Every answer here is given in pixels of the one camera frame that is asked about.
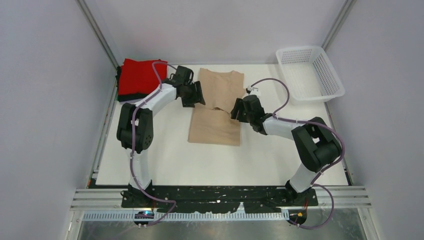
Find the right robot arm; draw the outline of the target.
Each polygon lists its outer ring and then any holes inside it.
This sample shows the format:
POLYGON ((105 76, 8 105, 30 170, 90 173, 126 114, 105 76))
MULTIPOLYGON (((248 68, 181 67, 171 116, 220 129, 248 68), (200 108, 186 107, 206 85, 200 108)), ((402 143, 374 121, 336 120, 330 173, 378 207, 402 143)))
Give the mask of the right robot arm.
POLYGON ((284 186, 285 198, 291 205, 299 205, 322 172, 344 155, 341 140, 322 118, 296 121, 276 117, 265 112, 257 95, 237 98, 230 117, 240 123, 248 123, 262 135, 294 142, 301 164, 284 186))

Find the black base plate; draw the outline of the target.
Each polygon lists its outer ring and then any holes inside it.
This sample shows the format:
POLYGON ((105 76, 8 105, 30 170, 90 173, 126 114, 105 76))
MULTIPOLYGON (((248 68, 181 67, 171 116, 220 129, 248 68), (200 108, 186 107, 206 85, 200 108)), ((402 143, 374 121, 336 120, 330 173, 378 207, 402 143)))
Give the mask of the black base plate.
POLYGON ((248 214, 277 213, 281 207, 316 207, 314 189, 303 193, 284 186, 183 186, 150 185, 144 195, 128 186, 120 192, 122 208, 147 208, 159 213, 234 213, 243 207, 248 214))

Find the beige t shirt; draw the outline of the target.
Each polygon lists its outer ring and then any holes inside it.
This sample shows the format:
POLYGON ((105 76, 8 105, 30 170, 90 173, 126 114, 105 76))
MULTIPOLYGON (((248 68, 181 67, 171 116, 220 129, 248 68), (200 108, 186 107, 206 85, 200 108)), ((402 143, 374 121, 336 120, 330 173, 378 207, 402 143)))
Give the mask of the beige t shirt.
POLYGON ((188 142, 239 146, 241 125, 231 119, 231 111, 237 98, 245 94, 245 75, 238 71, 215 72, 199 70, 205 105, 197 104, 192 111, 188 142))

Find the red folded t shirt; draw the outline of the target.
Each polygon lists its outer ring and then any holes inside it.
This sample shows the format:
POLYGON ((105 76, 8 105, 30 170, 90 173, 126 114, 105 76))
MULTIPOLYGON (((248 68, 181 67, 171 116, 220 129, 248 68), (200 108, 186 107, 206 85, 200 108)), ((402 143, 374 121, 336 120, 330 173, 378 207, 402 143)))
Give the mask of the red folded t shirt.
POLYGON ((120 94, 150 94, 167 77, 167 62, 161 59, 138 61, 126 58, 121 66, 120 94))

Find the white plastic basket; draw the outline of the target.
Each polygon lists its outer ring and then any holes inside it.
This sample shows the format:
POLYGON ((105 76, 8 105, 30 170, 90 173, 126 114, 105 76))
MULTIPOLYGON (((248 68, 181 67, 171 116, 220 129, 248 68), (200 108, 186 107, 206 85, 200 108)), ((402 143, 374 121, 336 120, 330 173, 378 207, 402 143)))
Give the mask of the white plastic basket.
POLYGON ((345 95, 345 88, 320 46, 297 46, 275 52, 293 104, 326 103, 345 95))

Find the aluminium frame rail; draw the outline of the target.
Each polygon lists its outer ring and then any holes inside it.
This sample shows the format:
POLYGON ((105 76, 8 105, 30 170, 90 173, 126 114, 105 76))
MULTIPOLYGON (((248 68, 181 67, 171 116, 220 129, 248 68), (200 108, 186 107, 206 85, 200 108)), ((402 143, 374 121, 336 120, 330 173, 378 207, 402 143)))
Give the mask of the aluminium frame rail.
MULTIPOLYGON (((369 209, 371 200, 363 186, 327 186, 334 199, 336 209, 369 209)), ((121 210, 123 188, 82 188, 73 196, 72 211, 121 210)), ((327 191, 315 188, 318 205, 311 209, 329 209, 331 198, 327 191)))

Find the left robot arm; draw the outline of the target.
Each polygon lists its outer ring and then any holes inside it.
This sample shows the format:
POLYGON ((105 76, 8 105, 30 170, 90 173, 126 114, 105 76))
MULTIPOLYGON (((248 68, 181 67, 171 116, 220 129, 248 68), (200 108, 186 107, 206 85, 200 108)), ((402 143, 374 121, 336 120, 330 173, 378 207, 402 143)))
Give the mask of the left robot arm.
POLYGON ((194 81, 194 72, 185 66, 175 67, 170 77, 160 77, 158 87, 136 103, 122 105, 116 138, 127 150, 130 167, 128 192, 141 207, 148 207, 155 197, 148 190, 152 178, 148 168, 148 149, 154 140, 154 117, 171 102, 180 99, 182 107, 205 105, 201 83, 194 81))

